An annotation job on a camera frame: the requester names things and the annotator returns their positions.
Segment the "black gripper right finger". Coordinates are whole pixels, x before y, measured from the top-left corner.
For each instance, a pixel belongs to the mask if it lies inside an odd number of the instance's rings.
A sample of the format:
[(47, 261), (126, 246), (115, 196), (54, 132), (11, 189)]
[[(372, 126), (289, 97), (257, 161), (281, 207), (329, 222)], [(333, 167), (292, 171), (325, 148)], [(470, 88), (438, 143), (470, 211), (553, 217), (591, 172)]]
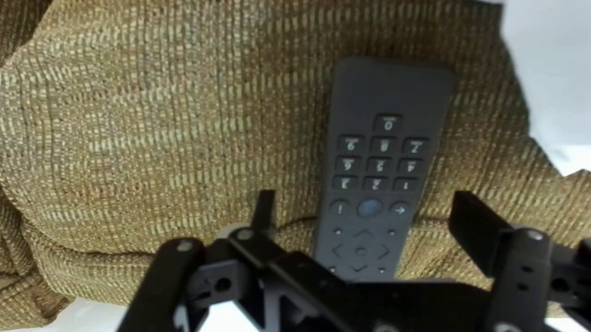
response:
[(560, 246), (540, 230), (510, 226), (471, 193), (455, 195), (449, 231), (494, 281), (484, 332), (554, 332), (549, 303), (591, 331), (591, 239)]

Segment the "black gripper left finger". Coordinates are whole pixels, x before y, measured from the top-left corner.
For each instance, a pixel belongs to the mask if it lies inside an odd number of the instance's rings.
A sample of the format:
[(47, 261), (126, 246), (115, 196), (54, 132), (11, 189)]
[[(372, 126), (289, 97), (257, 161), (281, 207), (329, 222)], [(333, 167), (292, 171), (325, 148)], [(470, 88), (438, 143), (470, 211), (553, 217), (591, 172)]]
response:
[(346, 332), (325, 300), (337, 279), (272, 239), (276, 193), (263, 191), (248, 228), (205, 246), (165, 242), (117, 332), (200, 332), (215, 305), (233, 303), (261, 332)]

